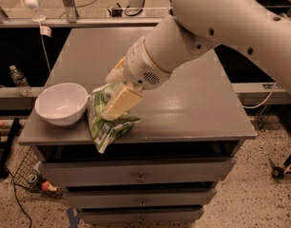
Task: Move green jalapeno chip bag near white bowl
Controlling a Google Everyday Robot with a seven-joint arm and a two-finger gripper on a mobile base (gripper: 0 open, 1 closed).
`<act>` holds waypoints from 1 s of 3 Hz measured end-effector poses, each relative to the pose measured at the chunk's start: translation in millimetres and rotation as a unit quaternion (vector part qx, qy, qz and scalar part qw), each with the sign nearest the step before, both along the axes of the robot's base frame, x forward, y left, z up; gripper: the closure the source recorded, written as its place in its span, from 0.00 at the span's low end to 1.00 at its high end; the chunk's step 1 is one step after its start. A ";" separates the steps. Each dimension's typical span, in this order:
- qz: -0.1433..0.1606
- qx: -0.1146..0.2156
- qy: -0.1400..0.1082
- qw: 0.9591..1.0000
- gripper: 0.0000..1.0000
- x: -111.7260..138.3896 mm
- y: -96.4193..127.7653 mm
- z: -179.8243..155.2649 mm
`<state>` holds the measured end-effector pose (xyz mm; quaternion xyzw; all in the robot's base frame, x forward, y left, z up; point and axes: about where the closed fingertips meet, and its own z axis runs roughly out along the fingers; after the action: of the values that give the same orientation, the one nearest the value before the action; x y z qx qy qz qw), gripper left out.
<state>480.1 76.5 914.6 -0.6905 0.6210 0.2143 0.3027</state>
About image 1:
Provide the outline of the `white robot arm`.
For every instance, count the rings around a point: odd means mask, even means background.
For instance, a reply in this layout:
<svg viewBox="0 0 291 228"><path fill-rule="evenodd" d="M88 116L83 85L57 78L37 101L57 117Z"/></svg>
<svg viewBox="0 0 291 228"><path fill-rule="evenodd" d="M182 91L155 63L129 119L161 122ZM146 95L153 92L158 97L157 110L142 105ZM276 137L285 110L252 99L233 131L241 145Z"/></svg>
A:
<svg viewBox="0 0 291 228"><path fill-rule="evenodd" d="M171 0L171 6L107 75L117 87L103 111L106 120L122 116L143 99L143 90L218 45L238 51L291 95L291 20L256 0Z"/></svg>

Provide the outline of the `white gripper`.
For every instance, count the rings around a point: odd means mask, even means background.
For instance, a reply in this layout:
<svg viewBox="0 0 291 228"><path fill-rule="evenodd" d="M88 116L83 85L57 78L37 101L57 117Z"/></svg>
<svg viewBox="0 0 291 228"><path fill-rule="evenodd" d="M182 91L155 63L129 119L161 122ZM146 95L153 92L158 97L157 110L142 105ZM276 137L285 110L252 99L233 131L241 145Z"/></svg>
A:
<svg viewBox="0 0 291 228"><path fill-rule="evenodd" d="M155 89L171 76L160 69L146 51L145 37L140 37L106 76L109 84L125 80L143 89ZM143 99L143 91L132 85L117 85L104 111L103 118L114 121L138 105Z"/></svg>

